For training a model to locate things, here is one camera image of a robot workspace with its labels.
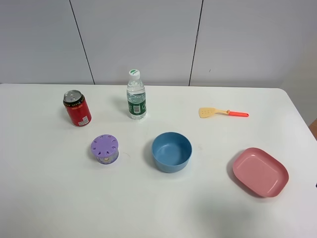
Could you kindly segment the wooden spatula orange handle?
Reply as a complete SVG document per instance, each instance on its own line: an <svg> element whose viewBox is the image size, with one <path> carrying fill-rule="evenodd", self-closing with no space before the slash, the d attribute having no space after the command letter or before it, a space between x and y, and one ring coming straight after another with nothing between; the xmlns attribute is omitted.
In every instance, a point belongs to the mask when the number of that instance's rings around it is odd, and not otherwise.
<svg viewBox="0 0 317 238"><path fill-rule="evenodd" d="M214 115L226 115L226 116L233 116L233 117L249 117L248 113L243 112L234 112L230 110L219 110L216 108L199 108L199 117L200 118L209 118Z"/></svg>

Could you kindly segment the clear water bottle green label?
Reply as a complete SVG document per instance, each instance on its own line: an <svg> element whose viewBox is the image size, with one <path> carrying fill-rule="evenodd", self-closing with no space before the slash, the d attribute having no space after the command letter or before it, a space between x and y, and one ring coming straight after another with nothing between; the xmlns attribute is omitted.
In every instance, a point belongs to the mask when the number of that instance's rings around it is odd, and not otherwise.
<svg viewBox="0 0 317 238"><path fill-rule="evenodd" d="M142 119L147 113L146 90L140 76L140 71L137 69L129 71L127 102L130 117L132 119Z"/></svg>

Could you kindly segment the blue bowl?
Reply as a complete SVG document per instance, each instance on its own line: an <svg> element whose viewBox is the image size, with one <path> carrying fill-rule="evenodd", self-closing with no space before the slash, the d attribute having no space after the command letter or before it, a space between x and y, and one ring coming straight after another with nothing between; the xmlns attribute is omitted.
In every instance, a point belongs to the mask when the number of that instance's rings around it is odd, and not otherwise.
<svg viewBox="0 0 317 238"><path fill-rule="evenodd" d="M165 132L152 143L152 155L156 167L164 173L176 173L184 169L192 155L192 145L182 134Z"/></svg>

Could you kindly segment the purple air freshener container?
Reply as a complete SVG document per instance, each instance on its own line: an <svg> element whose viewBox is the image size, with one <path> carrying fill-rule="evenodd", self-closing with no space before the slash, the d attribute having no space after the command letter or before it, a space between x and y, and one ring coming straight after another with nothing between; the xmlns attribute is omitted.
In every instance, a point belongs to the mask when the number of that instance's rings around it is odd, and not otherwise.
<svg viewBox="0 0 317 238"><path fill-rule="evenodd" d="M118 141L110 134L96 137L90 149L97 161L104 165L115 162L119 156Z"/></svg>

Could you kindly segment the red soda can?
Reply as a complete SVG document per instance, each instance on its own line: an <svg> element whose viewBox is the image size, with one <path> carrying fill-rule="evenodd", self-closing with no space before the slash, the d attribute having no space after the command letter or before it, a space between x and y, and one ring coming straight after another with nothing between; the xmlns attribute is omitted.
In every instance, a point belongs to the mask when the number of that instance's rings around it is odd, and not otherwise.
<svg viewBox="0 0 317 238"><path fill-rule="evenodd" d="M92 116L87 101L80 91L67 91L63 96L63 104L75 126L85 126L91 122Z"/></svg>

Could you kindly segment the pink rectangular plate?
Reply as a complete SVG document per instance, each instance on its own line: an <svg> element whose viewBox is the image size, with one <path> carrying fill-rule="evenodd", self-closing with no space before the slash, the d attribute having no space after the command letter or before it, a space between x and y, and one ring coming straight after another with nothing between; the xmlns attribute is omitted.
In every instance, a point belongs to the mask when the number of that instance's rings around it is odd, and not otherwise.
<svg viewBox="0 0 317 238"><path fill-rule="evenodd" d="M287 169L259 148L244 150L233 162L234 176L251 192L262 198L278 196L289 181Z"/></svg>

